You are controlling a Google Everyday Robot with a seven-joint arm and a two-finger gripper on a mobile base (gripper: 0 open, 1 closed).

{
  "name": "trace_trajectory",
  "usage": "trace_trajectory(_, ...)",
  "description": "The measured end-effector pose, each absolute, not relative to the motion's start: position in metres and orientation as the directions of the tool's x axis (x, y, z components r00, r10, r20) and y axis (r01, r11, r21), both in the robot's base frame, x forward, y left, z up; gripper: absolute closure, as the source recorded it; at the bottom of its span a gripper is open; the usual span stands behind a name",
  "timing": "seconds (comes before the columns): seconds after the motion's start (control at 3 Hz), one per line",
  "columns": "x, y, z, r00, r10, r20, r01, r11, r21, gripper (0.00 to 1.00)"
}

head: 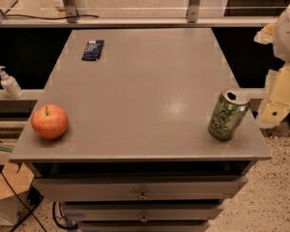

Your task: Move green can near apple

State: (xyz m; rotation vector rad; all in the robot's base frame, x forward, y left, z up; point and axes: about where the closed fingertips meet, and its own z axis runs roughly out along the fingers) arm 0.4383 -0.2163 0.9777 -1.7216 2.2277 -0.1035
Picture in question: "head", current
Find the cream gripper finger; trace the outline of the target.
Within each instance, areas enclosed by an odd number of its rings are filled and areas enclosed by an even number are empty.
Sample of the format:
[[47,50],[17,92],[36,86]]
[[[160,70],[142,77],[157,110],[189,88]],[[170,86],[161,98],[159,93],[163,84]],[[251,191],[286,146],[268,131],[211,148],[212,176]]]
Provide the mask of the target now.
[[261,129],[272,129],[290,113],[290,63],[268,71],[264,92],[256,120]]

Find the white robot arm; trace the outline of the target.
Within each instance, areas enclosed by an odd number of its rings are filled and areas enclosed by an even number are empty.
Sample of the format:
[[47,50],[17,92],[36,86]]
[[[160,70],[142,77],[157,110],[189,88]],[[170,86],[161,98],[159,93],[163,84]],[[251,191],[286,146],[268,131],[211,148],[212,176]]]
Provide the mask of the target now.
[[254,40],[260,44],[272,44],[274,56],[284,62],[277,72],[268,72],[265,97],[258,108],[259,126],[271,129],[290,113],[290,5],[276,21],[263,27]]

